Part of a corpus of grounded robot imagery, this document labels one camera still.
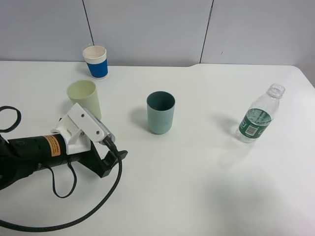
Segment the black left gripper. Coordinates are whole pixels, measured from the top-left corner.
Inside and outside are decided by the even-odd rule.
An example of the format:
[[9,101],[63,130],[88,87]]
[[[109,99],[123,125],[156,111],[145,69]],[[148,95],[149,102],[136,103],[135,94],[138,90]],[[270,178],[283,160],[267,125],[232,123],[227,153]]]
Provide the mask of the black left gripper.
[[19,158],[36,165],[55,167],[67,162],[78,161],[99,177],[108,176],[116,165],[116,157],[111,151],[108,151],[106,156],[101,159],[92,142],[89,151],[81,154],[66,154],[65,141],[60,134],[11,139],[8,143]]

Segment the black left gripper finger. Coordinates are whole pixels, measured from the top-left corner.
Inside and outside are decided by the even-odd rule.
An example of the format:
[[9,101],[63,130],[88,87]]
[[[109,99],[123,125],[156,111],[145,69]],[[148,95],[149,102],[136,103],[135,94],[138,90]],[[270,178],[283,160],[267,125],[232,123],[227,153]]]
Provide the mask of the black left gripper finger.
[[109,150],[106,156],[102,159],[102,162],[106,166],[115,166],[119,162],[118,157],[120,160],[123,160],[127,154],[128,152],[126,150],[118,151],[117,154]]

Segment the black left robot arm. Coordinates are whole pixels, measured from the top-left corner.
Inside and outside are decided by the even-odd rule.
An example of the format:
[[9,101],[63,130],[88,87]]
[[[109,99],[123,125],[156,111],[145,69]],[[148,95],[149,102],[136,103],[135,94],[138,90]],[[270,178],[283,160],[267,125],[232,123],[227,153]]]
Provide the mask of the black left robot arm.
[[79,162],[100,178],[110,174],[127,151],[114,152],[115,136],[88,109],[75,104],[50,135],[0,139],[0,188],[34,172]]

